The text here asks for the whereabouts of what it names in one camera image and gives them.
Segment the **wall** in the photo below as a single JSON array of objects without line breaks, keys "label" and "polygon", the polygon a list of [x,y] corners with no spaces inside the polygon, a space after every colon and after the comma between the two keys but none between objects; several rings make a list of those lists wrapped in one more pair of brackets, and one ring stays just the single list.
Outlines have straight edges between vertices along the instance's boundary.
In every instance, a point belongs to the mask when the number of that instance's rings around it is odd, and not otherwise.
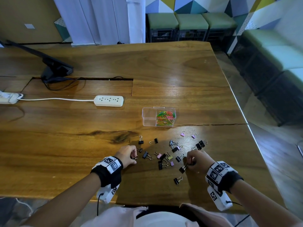
[{"label": "wall", "polygon": [[[0,0],[0,39],[17,43],[61,42],[54,25],[60,14],[53,0]],[[27,29],[24,24],[33,24]]]},{"label": "wall", "polygon": [[303,0],[294,0],[275,26],[282,36],[303,49]]},{"label": "wall", "polygon": [[293,2],[294,0],[146,0],[146,13],[225,12],[238,23],[229,45],[228,53],[231,53],[245,29],[273,29]]}]

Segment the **tile floor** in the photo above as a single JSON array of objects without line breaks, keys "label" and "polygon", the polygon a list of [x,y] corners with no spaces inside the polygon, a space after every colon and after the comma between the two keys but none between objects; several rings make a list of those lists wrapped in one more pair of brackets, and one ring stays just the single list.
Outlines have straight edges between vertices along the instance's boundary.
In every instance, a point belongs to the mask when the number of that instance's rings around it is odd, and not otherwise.
[{"label": "tile floor", "polygon": [[[30,46],[36,48],[60,47],[61,45]],[[233,93],[241,107],[252,133],[259,145],[260,151],[267,166],[285,200],[287,208],[295,215],[303,219],[303,158],[296,144],[303,140],[303,126],[278,127],[276,122],[267,113],[263,105],[252,94],[249,86],[239,75],[238,70],[223,52],[215,52],[218,63],[221,66]],[[22,204],[15,203],[13,198],[6,198],[6,205],[13,206],[10,219],[4,227],[15,227],[22,223],[29,214],[29,209]],[[21,199],[32,206],[35,210],[45,204],[47,200]],[[100,212],[112,205],[100,206]],[[235,225],[245,215],[224,214]],[[96,203],[90,202],[71,224],[72,227],[81,226],[85,221],[96,216]],[[251,217],[239,226],[257,226]]]}]

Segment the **right hand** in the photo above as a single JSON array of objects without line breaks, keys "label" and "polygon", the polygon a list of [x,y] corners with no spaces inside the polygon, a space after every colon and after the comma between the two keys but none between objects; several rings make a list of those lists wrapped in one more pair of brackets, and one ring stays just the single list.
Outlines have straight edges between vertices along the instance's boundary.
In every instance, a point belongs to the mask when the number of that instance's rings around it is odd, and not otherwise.
[{"label": "right hand", "polygon": [[194,161],[196,164],[194,166],[188,166],[188,168],[202,174],[207,174],[210,166],[215,163],[215,160],[203,150],[192,150],[187,152],[187,163],[192,164]]}]

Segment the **wrist band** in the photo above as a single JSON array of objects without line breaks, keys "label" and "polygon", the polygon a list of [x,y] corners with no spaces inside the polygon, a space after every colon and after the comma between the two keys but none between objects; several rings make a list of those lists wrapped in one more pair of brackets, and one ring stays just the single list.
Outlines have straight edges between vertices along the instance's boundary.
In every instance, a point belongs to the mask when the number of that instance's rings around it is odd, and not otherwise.
[{"label": "wrist band", "polygon": [[206,182],[220,194],[222,191],[230,193],[229,189],[239,179],[243,180],[235,169],[223,161],[212,164],[205,177]]},{"label": "wrist band", "polygon": [[101,181],[101,187],[111,184],[111,188],[115,188],[121,183],[121,170],[123,163],[117,157],[108,156],[98,162],[91,170],[96,173]]}]

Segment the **white cable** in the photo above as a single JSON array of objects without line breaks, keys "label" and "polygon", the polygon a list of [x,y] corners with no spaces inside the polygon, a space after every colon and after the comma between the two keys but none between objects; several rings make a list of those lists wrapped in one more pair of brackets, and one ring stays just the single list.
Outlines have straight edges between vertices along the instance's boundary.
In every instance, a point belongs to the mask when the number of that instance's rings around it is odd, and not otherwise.
[{"label": "white cable", "polygon": [[19,202],[20,204],[23,204],[23,205],[26,205],[27,207],[29,207],[29,209],[31,210],[29,217],[34,213],[34,210],[32,209],[32,207],[29,204],[19,201],[18,198],[16,198],[16,201]]},{"label": "white cable", "polygon": [[46,99],[22,99],[23,94],[19,94],[19,100],[26,100],[26,101],[38,101],[38,100],[49,100],[49,99],[61,99],[61,100],[69,100],[69,101],[82,101],[82,102],[93,102],[93,99],[64,99],[64,98],[46,98]]}]

